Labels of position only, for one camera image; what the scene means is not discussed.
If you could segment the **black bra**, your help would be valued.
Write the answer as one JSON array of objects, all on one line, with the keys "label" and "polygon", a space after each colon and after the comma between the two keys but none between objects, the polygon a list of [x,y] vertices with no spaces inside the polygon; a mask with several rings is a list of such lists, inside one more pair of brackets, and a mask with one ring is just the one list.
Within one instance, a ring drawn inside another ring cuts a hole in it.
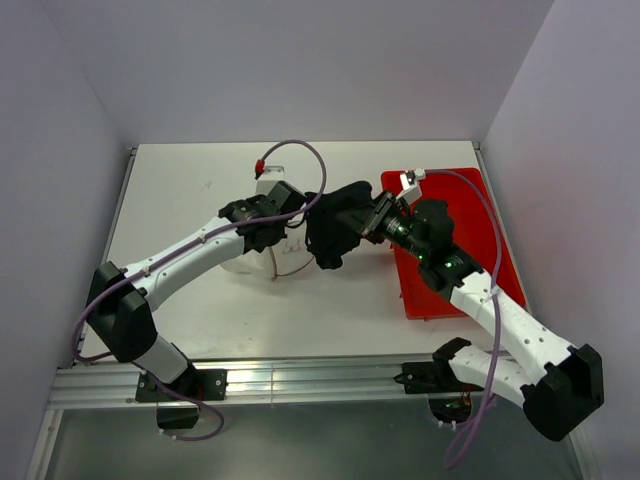
[{"label": "black bra", "polygon": [[305,213],[305,245],[323,270],[342,267],[342,256],[360,245],[361,236],[341,222],[337,215],[372,201],[372,186],[359,180],[331,193],[325,193]]}]

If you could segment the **white mesh laundry bag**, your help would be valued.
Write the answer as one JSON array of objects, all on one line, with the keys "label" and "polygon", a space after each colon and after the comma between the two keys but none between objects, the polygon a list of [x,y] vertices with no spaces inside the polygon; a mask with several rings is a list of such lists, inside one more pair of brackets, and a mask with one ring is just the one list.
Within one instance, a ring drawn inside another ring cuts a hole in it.
[{"label": "white mesh laundry bag", "polygon": [[234,274],[253,275],[268,280],[295,274],[313,260],[313,256],[306,250],[304,240],[303,225],[288,220],[285,237],[277,244],[265,248],[261,253],[244,253],[223,263],[222,268]]}]

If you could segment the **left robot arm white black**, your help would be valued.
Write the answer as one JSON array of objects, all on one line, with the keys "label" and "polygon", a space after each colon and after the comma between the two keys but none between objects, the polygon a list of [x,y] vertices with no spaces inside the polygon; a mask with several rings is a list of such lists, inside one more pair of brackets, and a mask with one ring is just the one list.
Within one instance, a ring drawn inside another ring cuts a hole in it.
[{"label": "left robot arm white black", "polygon": [[192,362],[157,331],[153,313],[174,293],[209,270],[282,240],[287,221],[306,198],[285,181],[266,194],[236,200],[197,232],[145,260],[94,272],[87,323],[120,363],[132,363],[158,381],[172,399],[200,392]]}]

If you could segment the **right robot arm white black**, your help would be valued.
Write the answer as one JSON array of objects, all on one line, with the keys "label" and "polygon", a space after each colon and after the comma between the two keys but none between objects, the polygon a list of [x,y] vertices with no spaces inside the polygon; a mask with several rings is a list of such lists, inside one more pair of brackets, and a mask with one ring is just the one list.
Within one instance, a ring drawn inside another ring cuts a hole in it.
[{"label": "right robot arm white black", "polygon": [[545,438],[560,441],[604,403],[602,358],[590,345],[556,335],[495,284],[491,274],[453,240],[443,200],[420,200],[414,210],[385,192],[365,206],[358,231],[386,239],[415,257],[422,282],[492,334],[510,354],[491,370],[489,354],[454,338],[432,357],[426,381],[446,390],[492,383],[492,393],[521,407]]}]

